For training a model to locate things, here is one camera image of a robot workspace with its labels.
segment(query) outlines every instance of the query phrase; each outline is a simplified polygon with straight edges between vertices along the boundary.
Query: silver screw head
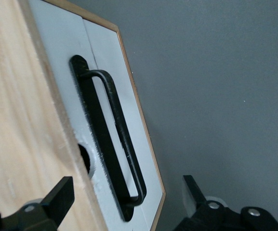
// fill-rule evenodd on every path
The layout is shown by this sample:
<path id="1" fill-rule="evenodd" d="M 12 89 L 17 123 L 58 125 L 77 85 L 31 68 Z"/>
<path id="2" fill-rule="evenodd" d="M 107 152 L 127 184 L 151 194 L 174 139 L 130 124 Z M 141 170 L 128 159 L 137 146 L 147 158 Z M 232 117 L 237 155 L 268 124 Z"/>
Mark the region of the silver screw head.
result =
<path id="1" fill-rule="evenodd" d="M 28 213 L 28 212 L 34 210 L 34 208 L 35 208 L 35 206 L 29 205 L 28 207 L 26 207 L 26 208 L 24 209 L 24 211 L 25 211 L 26 213 Z"/>
<path id="2" fill-rule="evenodd" d="M 254 209 L 254 208 L 250 208 L 248 210 L 248 213 L 250 213 L 252 216 L 255 216 L 255 217 L 258 217 L 258 216 L 261 215 L 260 212 L 258 210 L 256 210 L 256 209 Z"/>
<path id="3" fill-rule="evenodd" d="M 218 209 L 220 207 L 216 202 L 210 202 L 208 206 L 212 209 Z"/>

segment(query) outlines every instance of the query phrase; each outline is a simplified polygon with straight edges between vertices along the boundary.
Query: gray surface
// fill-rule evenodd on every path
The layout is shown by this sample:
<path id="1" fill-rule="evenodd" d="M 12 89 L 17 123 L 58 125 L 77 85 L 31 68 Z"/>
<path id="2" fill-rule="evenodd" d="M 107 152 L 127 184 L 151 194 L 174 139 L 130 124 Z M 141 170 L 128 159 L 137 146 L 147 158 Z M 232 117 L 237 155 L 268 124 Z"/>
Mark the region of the gray surface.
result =
<path id="1" fill-rule="evenodd" d="M 158 231 L 186 215 L 185 174 L 278 219 L 278 1 L 71 2 L 121 31 L 167 192 Z"/>

